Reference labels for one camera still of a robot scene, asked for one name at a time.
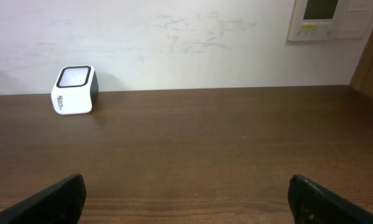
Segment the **white wall control panel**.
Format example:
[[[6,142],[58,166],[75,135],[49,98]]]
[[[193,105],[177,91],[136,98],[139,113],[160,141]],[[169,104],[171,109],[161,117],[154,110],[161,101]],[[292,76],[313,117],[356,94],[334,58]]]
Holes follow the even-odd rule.
[[[373,18],[373,0],[296,0],[288,41],[361,38]]]

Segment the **white barcode scanner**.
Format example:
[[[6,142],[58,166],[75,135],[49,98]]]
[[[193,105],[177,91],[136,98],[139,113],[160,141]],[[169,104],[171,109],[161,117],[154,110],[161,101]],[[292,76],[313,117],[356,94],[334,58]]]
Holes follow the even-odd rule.
[[[91,112],[98,92],[95,68],[75,65],[61,69],[50,97],[57,114],[85,114]]]

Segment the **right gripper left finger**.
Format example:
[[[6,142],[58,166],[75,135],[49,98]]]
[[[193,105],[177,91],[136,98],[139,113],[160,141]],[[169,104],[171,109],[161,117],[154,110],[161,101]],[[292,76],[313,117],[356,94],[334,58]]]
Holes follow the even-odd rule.
[[[77,224],[87,192],[81,174],[71,175],[0,212],[0,224]]]

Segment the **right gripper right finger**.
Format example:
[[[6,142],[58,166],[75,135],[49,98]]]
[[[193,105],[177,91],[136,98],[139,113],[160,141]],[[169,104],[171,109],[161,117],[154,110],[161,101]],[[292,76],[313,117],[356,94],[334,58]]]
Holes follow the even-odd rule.
[[[290,179],[288,203],[295,224],[373,224],[373,214],[296,174]]]

